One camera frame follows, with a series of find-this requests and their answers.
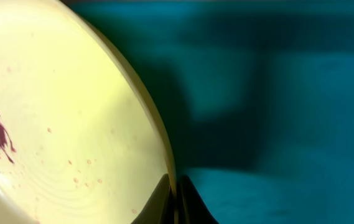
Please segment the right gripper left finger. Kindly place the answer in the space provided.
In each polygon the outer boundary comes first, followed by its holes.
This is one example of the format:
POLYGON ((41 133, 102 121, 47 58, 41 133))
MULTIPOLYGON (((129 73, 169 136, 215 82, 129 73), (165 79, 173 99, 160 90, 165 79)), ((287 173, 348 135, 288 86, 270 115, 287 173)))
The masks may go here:
POLYGON ((131 224, 174 224, 174 198, 167 174, 161 177, 144 208, 131 224))

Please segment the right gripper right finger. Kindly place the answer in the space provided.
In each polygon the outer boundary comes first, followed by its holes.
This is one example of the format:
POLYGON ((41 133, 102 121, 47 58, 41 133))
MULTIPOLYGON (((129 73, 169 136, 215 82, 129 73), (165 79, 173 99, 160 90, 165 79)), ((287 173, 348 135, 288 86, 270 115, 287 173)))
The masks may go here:
POLYGON ((177 208, 179 224, 218 224, 187 175, 177 183, 177 208))

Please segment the yellow-green plate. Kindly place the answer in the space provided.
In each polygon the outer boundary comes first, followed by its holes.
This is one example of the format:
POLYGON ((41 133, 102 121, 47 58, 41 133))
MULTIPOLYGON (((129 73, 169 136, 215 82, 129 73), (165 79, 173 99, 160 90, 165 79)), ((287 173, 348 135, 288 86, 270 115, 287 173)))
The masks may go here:
POLYGON ((0 1, 0 223, 131 224, 161 177, 160 114, 117 48, 60 1, 0 1))

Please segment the teal plastic serving tray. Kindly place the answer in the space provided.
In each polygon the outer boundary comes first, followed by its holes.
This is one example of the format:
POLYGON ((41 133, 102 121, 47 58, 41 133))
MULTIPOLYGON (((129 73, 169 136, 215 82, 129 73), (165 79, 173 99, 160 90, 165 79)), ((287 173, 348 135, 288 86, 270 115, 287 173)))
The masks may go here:
POLYGON ((354 1, 76 1, 220 223, 354 223, 354 1))

